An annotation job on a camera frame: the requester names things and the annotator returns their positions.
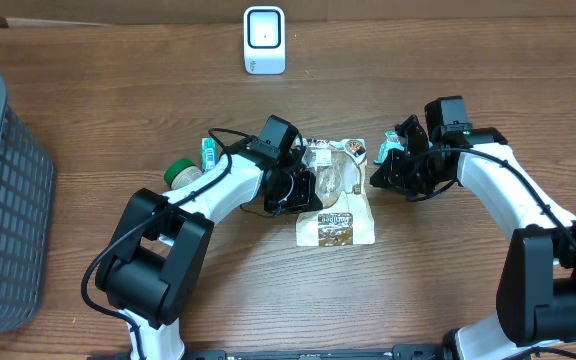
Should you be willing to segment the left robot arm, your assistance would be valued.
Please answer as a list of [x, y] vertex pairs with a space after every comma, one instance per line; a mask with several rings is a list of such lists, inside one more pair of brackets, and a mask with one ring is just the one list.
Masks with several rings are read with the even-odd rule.
[[274, 144], [246, 136], [190, 184], [129, 199], [108, 246], [82, 281], [93, 281], [109, 305], [96, 311], [123, 320], [131, 359], [181, 359], [179, 318], [192, 297], [214, 227], [261, 196], [271, 217], [319, 210], [316, 178], [301, 138]]

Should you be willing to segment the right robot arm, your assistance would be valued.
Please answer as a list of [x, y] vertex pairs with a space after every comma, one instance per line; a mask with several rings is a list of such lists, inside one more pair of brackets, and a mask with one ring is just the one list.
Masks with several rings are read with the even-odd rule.
[[470, 190], [509, 241], [496, 310], [449, 331], [439, 345], [399, 345], [399, 359], [529, 359], [576, 342], [576, 216], [549, 198], [521, 168], [495, 128], [466, 120], [411, 115], [394, 127], [395, 147], [370, 183], [409, 202], [429, 200], [457, 184]]

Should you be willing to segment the green lid jar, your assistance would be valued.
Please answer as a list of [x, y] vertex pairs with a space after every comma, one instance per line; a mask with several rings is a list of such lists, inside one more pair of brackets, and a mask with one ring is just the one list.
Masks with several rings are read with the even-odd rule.
[[175, 161], [164, 173], [164, 181], [171, 190], [183, 188], [203, 175], [202, 171], [188, 158]]

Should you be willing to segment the small teal white packet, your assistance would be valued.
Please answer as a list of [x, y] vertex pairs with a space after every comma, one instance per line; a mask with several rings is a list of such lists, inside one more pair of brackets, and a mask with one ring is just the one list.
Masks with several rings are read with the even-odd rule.
[[203, 138], [201, 143], [201, 160], [203, 172], [212, 170], [219, 161], [217, 144], [211, 137]]

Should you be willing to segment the beige snack pouch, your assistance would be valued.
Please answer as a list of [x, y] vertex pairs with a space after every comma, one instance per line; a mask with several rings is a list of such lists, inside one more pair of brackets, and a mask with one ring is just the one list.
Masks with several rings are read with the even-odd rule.
[[315, 194], [323, 208], [298, 216], [297, 244], [302, 247], [373, 244], [374, 218], [365, 189], [365, 141], [312, 138], [307, 145], [308, 169], [316, 177]]

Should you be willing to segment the teal wet wipes packet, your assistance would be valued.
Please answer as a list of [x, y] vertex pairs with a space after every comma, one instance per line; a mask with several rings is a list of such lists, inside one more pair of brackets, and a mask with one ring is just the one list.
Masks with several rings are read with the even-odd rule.
[[394, 131], [387, 131], [385, 133], [385, 140], [380, 145], [378, 155], [374, 160], [375, 164], [382, 164], [387, 158], [389, 151], [392, 149], [404, 150], [403, 145], [400, 142], [399, 135]]

